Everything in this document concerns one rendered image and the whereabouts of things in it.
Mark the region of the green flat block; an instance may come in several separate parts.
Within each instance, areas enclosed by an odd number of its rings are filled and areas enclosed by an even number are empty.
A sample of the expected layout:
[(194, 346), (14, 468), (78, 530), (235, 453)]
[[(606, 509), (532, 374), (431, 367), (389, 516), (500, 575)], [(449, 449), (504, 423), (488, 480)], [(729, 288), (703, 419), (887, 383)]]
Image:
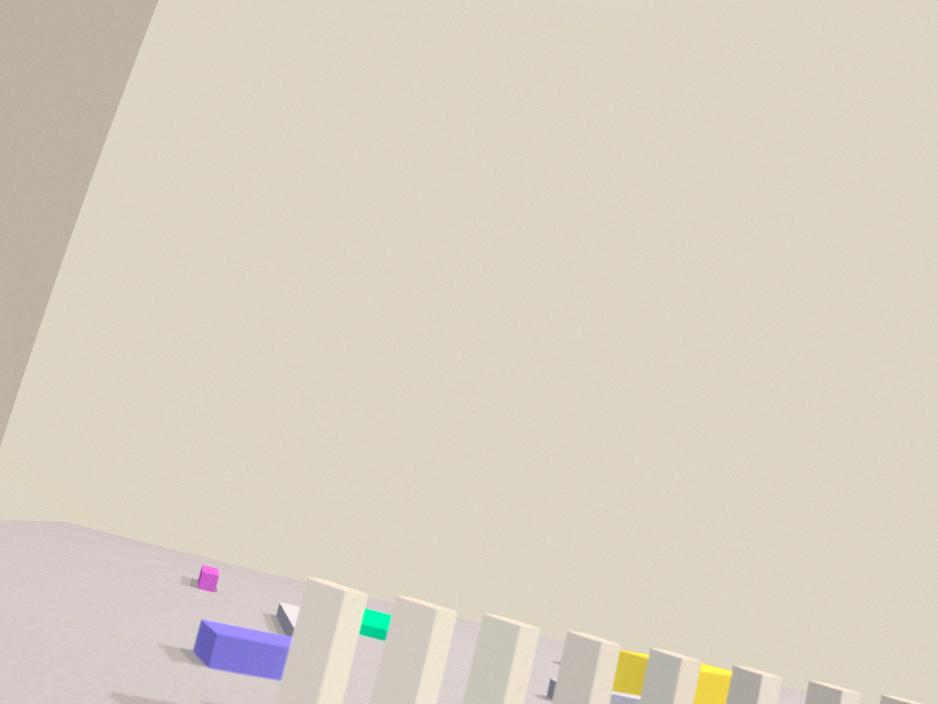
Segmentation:
[(360, 635), (385, 641), (391, 615), (365, 609)]

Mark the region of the small pink cube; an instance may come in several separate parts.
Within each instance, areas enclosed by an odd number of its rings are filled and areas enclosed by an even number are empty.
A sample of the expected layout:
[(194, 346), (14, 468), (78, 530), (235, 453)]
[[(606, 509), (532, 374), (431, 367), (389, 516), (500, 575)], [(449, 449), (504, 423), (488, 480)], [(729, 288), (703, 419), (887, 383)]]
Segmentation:
[(202, 565), (199, 574), (198, 589), (215, 592), (218, 579), (218, 568)]

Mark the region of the purple rectangular block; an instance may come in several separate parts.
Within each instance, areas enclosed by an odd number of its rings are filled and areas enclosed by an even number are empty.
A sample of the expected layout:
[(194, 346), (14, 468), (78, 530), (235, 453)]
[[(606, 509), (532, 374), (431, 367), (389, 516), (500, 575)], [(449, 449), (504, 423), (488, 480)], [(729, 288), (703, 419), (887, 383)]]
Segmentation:
[(291, 639), (201, 620), (193, 652), (208, 668), (281, 681)]

